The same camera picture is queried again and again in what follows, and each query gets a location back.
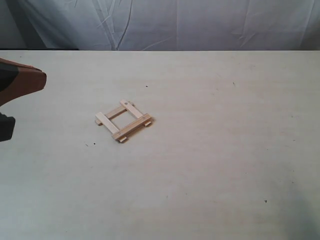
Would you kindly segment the wooden stick with holes bottom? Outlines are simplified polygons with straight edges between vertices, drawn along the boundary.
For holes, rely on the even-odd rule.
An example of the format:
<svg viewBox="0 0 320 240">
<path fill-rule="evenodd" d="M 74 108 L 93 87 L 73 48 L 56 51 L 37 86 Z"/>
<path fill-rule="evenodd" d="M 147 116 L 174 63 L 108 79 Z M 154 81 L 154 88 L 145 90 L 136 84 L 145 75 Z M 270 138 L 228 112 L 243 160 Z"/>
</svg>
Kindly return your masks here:
<svg viewBox="0 0 320 240">
<path fill-rule="evenodd" d="M 119 131 L 112 134 L 112 138 L 118 142 L 122 142 L 123 139 L 127 138 L 129 134 L 144 126 L 146 123 L 152 121 L 152 116 L 148 113 L 144 114 L 143 116 L 139 117 L 132 123 L 128 124 L 124 128 L 120 129 Z"/>
</svg>

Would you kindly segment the wooden stick with holes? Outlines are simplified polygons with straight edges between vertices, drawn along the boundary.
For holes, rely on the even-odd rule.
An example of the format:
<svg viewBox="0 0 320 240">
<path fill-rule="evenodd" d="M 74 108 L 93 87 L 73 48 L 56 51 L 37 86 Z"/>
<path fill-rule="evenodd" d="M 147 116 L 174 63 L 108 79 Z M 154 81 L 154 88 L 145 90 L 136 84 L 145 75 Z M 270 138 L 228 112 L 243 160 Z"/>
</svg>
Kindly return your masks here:
<svg viewBox="0 0 320 240">
<path fill-rule="evenodd" d="M 127 101 L 127 100 L 123 99 L 123 100 L 120 101 L 120 104 L 128 112 L 130 112 L 135 118 L 139 119 L 139 118 L 141 118 L 143 116 L 143 114 L 130 101 Z"/>
<path fill-rule="evenodd" d="M 120 129 L 119 131 L 112 134 L 112 138 L 118 142 L 122 142 L 123 139 L 127 138 L 129 134 L 144 126 L 146 123 L 152 121 L 152 116 L 148 113 L 144 114 L 143 116 L 139 117 L 132 123 L 128 124 L 124 128 Z"/>
</svg>

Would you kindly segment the white wrinkled backdrop cloth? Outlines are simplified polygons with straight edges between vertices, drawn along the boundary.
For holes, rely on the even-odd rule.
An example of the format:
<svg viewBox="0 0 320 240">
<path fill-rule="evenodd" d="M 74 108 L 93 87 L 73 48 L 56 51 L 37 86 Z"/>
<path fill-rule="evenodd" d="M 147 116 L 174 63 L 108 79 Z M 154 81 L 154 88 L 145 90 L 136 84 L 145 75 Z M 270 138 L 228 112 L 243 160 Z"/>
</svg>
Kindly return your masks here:
<svg viewBox="0 0 320 240">
<path fill-rule="evenodd" d="M 3 0 L 1 49 L 318 50 L 317 0 Z"/>
</svg>

